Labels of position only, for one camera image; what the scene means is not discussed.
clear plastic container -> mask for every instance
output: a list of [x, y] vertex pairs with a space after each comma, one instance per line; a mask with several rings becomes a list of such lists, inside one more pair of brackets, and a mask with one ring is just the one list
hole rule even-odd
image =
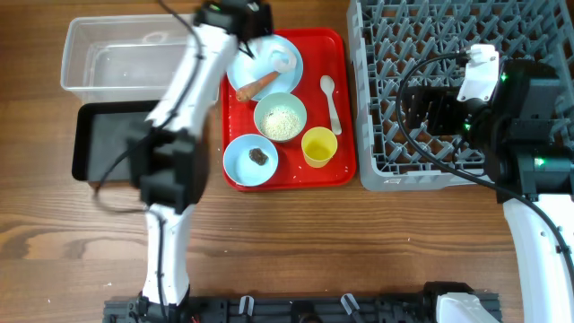
[[65, 40], [62, 88], [84, 103], [159, 100], [186, 42], [186, 29], [169, 14], [76, 18]]

black tray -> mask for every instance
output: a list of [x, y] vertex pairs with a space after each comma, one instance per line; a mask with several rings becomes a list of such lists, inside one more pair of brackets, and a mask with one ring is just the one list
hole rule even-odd
[[[130, 123], [144, 121], [157, 100], [88, 103], [78, 111], [72, 176], [97, 182], [111, 163], [126, 149]], [[109, 174], [110, 181], [129, 180], [127, 160]]]

bowl of rice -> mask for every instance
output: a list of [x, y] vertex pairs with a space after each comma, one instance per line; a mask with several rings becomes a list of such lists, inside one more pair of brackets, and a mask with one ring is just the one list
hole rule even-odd
[[257, 104], [253, 119], [261, 135], [277, 143], [285, 143], [303, 130], [307, 123], [307, 110], [293, 94], [273, 93]]

yellow cup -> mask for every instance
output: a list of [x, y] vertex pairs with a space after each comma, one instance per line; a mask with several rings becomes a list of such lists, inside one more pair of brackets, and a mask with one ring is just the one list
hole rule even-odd
[[311, 128], [301, 140], [305, 162], [314, 168], [325, 166], [335, 155], [338, 145], [335, 134], [325, 127]]

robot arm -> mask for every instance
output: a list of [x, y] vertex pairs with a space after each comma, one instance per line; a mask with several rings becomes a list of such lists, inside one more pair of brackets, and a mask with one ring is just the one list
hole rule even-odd
[[[555, 237], [559, 234], [567, 246], [574, 243], [574, 156], [552, 140], [560, 79], [552, 67], [526, 60], [509, 60], [500, 72], [499, 55], [491, 45], [474, 45], [466, 54], [460, 88], [416, 86], [404, 92], [407, 124], [416, 128], [427, 118], [432, 135], [461, 135], [484, 153], [484, 170], [498, 187], [524, 196], [546, 213], [549, 222], [497, 193], [517, 251], [525, 322], [574, 322], [565, 258], [570, 249], [561, 249]], [[469, 297], [441, 295], [436, 320], [489, 322], [477, 300]]]
[[260, 0], [209, 1], [190, 28], [195, 35], [187, 37], [186, 53], [168, 91], [127, 138], [133, 151], [130, 181], [148, 206], [148, 274], [137, 301], [138, 316], [145, 322], [190, 321], [186, 251], [190, 217], [209, 172], [203, 137], [209, 98], [240, 42], [272, 33], [271, 8]]

